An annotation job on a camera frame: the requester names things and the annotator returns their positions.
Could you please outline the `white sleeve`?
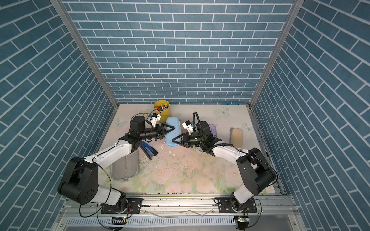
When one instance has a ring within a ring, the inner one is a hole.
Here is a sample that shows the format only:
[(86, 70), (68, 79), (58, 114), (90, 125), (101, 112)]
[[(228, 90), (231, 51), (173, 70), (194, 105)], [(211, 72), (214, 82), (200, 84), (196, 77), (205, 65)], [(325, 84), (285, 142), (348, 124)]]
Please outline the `white sleeve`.
[(181, 130), (180, 130), (180, 120), (178, 117), (169, 117), (166, 121), (166, 124), (172, 125), (175, 127), (175, 130), (171, 132), (171, 134), (166, 137), (166, 144), (168, 147), (174, 147), (172, 143), (172, 139), (175, 138), (176, 136), (180, 135)]

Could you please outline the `white sleeve case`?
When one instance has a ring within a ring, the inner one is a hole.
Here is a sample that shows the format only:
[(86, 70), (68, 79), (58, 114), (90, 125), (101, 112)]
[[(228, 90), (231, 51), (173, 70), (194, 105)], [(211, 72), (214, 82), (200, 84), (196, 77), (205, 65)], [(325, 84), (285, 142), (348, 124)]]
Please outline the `white sleeve case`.
[(243, 147), (243, 132), (239, 128), (231, 128), (230, 131), (230, 143), (237, 148)]

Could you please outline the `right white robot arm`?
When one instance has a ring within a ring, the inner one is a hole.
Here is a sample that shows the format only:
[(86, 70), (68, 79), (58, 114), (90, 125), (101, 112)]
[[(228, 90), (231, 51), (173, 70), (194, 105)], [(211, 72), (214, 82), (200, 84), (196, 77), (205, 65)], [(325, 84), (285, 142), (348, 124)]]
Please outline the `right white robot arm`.
[(212, 135), (205, 121), (196, 124), (192, 133), (179, 134), (172, 142), (186, 148), (199, 147), (203, 152), (238, 167), (242, 184), (231, 194), (230, 202), (234, 208), (260, 194), (278, 178), (277, 172), (267, 163), (259, 149), (239, 149), (231, 143), (223, 142)]

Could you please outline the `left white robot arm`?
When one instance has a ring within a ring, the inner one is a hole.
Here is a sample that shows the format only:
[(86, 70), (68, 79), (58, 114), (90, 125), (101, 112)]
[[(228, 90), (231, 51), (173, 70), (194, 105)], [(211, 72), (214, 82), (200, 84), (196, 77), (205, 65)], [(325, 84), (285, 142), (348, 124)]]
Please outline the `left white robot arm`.
[(146, 128), (144, 116), (135, 116), (130, 121), (129, 131), (109, 148), (87, 157), (74, 157), (68, 161), (58, 193), (80, 205), (87, 203), (105, 204), (118, 211), (126, 208), (126, 194), (99, 184), (98, 176), (116, 161), (139, 149), (144, 140), (172, 140), (180, 134), (180, 121), (169, 117), (164, 124)]

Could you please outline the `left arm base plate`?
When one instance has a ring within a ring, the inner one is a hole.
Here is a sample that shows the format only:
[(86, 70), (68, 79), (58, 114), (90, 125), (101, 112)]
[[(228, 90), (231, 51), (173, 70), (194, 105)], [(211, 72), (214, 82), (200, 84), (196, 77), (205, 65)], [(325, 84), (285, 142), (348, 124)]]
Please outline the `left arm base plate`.
[(125, 198), (116, 205), (103, 205), (101, 214), (139, 214), (142, 207), (142, 198)]

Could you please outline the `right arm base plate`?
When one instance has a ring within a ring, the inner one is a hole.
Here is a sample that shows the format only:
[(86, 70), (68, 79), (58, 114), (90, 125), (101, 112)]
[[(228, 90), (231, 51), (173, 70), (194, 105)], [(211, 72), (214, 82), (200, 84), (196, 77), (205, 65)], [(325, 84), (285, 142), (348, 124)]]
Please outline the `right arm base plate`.
[(250, 198), (245, 203), (239, 203), (235, 198), (216, 197), (214, 202), (218, 206), (219, 213), (256, 213), (257, 207), (254, 198)]

